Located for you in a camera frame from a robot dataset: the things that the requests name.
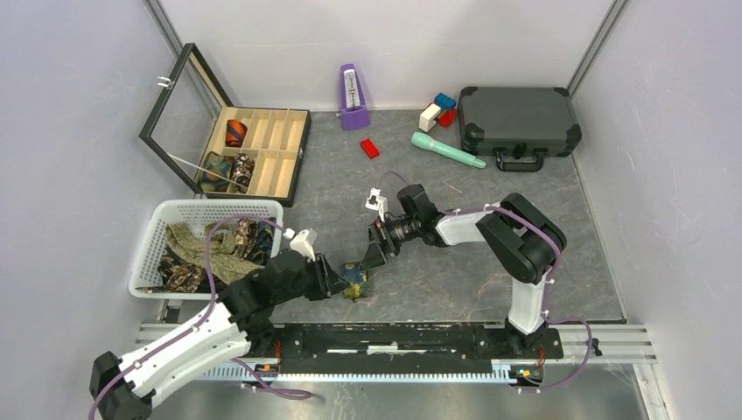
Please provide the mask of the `navy yellow floral tie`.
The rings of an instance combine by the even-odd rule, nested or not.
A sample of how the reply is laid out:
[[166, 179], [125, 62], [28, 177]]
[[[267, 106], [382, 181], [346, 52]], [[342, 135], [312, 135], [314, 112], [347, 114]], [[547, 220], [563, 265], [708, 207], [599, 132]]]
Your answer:
[[361, 268], [360, 262], [344, 263], [340, 269], [340, 276], [346, 286], [343, 290], [344, 298], [356, 302], [369, 296], [368, 272]]

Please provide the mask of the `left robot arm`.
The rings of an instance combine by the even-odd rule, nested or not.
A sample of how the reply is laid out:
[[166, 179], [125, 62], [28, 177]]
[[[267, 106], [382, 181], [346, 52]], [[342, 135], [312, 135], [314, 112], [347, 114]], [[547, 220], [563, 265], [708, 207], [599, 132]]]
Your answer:
[[232, 282], [183, 325], [136, 351], [106, 352], [93, 365], [91, 419], [146, 419], [164, 399], [223, 362], [264, 356], [277, 340], [276, 306], [330, 298], [346, 288], [321, 254], [284, 249], [262, 269]]

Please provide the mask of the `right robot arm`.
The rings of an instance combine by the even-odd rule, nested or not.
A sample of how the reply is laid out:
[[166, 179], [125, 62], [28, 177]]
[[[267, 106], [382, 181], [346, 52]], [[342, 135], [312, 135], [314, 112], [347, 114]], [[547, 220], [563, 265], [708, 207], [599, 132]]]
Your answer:
[[405, 186], [396, 197], [402, 215], [379, 212], [368, 227], [361, 268], [388, 263], [405, 242], [415, 239], [437, 248], [485, 243], [513, 279], [507, 350], [517, 357], [531, 355], [540, 346], [547, 323], [546, 285], [567, 246], [562, 230], [518, 192], [481, 208], [450, 210], [438, 209], [420, 184]]

